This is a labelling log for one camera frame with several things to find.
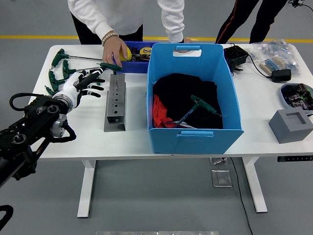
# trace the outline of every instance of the gray floor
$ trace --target gray floor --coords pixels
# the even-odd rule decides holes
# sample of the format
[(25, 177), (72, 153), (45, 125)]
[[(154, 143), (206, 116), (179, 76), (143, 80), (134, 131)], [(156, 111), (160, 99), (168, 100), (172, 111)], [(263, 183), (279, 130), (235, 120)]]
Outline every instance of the gray floor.
[[(185, 31), (189, 37), (216, 37), (233, 0), (187, 0)], [(305, 1), (313, 7), (313, 2)], [(63, 0), (2, 1), (0, 35), (76, 35)], [(248, 38), (256, 11), (234, 37)], [(268, 38), (312, 39), (313, 13), (287, 4)], [(156, 1), (146, 8), (145, 36), (165, 36)], [(53, 45), (78, 40), (0, 39), (0, 130), (21, 118), (9, 98), (32, 92), (46, 54)], [(313, 72), (313, 44), (293, 43)], [(16, 102), (27, 104), (27, 99)], [(312, 162), (256, 163), (268, 213), (257, 214), (241, 159), (234, 159), (240, 189), (255, 235), (312, 235)], [(232, 188), (214, 188), (212, 169), (229, 169)], [(234, 167), (212, 166), (209, 159), (128, 160), (97, 163), (88, 219), (76, 218), (84, 167), (81, 162), (39, 161), (37, 173), (9, 180), (0, 189), (0, 205), (14, 207), (3, 235), (94, 235), (96, 231), (218, 231), (248, 235)]]

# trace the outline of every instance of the green handle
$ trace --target green handle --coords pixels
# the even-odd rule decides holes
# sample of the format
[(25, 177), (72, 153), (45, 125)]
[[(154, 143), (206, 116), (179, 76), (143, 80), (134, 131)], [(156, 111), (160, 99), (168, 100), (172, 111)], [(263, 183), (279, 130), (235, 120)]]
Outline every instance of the green handle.
[(196, 104), (192, 107), (193, 110), (195, 110), (196, 108), (198, 108), (198, 107), (201, 106), (201, 107), (205, 108), (207, 111), (209, 111), (209, 112), (211, 112), (211, 113), (213, 113), (213, 114), (215, 114), (215, 115), (219, 115), (219, 114), (217, 113), (217, 111), (216, 111), (211, 105), (209, 105), (208, 103), (206, 103), (206, 102), (203, 101), (202, 99), (196, 97), (195, 95), (191, 95), (191, 99), (196, 103)]
[(49, 71), (49, 81), (50, 81), (53, 91), (55, 92), (59, 90), (59, 85), (65, 83), (64, 79), (56, 80), (53, 71)]
[(106, 66), (108, 69), (115, 71), (115, 72), (121, 72), (123, 70), (122, 67), (117, 66), (117, 65), (111, 65), (111, 64), (107, 64), (107, 63), (100, 63), (100, 66)]
[(75, 73), (75, 72), (76, 72), (76, 69), (70, 70), (70, 69), (68, 68), (68, 61), (67, 61), (67, 60), (64, 60), (64, 61), (63, 61), (63, 78), (64, 78), (65, 80), (67, 80), (67, 79), (69, 78), (69, 76), (70, 76), (71, 74)]
[(69, 55), (66, 55), (64, 52), (64, 49), (61, 48), (58, 51), (58, 53), (55, 55), (55, 57), (53, 58), (51, 65), (53, 67), (56, 67), (62, 59), (68, 59), (68, 58), (69, 58)]
[(51, 90), (49, 87), (45, 86), (46, 91), (50, 94), (50, 95), (55, 95), (57, 92), (54, 92), (53, 90)]

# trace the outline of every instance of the white sweater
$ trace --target white sweater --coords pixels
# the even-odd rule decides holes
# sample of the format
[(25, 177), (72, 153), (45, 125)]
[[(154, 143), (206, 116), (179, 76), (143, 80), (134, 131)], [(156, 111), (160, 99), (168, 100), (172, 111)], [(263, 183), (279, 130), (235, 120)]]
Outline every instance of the white sweater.
[[(135, 33), (143, 24), (145, 0), (67, 0), (70, 12), (102, 39), (114, 30), (120, 35)], [(183, 39), (184, 0), (157, 0), (169, 42)]]

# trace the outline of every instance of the metal plate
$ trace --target metal plate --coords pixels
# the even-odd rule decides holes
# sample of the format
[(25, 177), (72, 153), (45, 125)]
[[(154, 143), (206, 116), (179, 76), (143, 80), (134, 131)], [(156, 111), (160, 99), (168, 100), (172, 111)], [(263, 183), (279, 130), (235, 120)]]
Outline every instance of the metal plate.
[(159, 232), (97, 231), (96, 235), (219, 235), (219, 232), (217, 231), (159, 231)]
[(213, 186), (216, 188), (232, 187), (229, 170), (211, 170)]
[(227, 158), (210, 158), (211, 165), (227, 165)]
[(110, 76), (110, 87), (107, 93), (106, 116), (104, 119), (104, 132), (125, 131), (125, 102), (126, 84), (125, 74)]

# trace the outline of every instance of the table frame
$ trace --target table frame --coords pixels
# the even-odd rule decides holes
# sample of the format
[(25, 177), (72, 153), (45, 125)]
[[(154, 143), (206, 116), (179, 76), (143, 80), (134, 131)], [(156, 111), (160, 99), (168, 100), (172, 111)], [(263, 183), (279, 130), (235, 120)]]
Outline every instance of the table frame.
[[(249, 49), (252, 45), (239, 45)], [(301, 69), (301, 77), (293, 77), (292, 83), (305, 83), (313, 87), (313, 76), (294, 46), (293, 52)], [(48, 70), (56, 52), (64, 48), (70, 55), (101, 58), (102, 47), (99, 45), (62, 45), (53, 46), (47, 55), (42, 71), (34, 88), (34, 93), (46, 94), (44, 85), (48, 85)], [(76, 69), (91, 68), (91, 62), (74, 61), (70, 66)], [(41, 161), (75, 160), (82, 161), (85, 166), (84, 179), (77, 217), (88, 217), (92, 193), (93, 178), (97, 160), (126, 159), (165, 159), (165, 158), (220, 158), (241, 157), (246, 170), (256, 212), (267, 212), (260, 182), (255, 170), (255, 162), (259, 157), (305, 156), (313, 155), (313, 135), (309, 134), (303, 141), (279, 144), (271, 131), (268, 122), (279, 109), (284, 109), (279, 100), (279, 89), (282, 84), (272, 83), (263, 78), (251, 63), (241, 65), (244, 69), (240, 74), (234, 74), (233, 80), (238, 96), (244, 133), (224, 154), (208, 155), (177, 155), (154, 154), (151, 151), (147, 130), (146, 105), (146, 74), (126, 74), (126, 131), (104, 134), (105, 98), (108, 84), (102, 98), (95, 101), (94, 97), (83, 97), (80, 107), (67, 115), (68, 122), (77, 134), (77, 140), (59, 145), (62, 153), (49, 146), (41, 156)], [(109, 80), (110, 72), (105, 71), (101, 78)], [(86, 149), (83, 144), (94, 144), (92, 149)]]

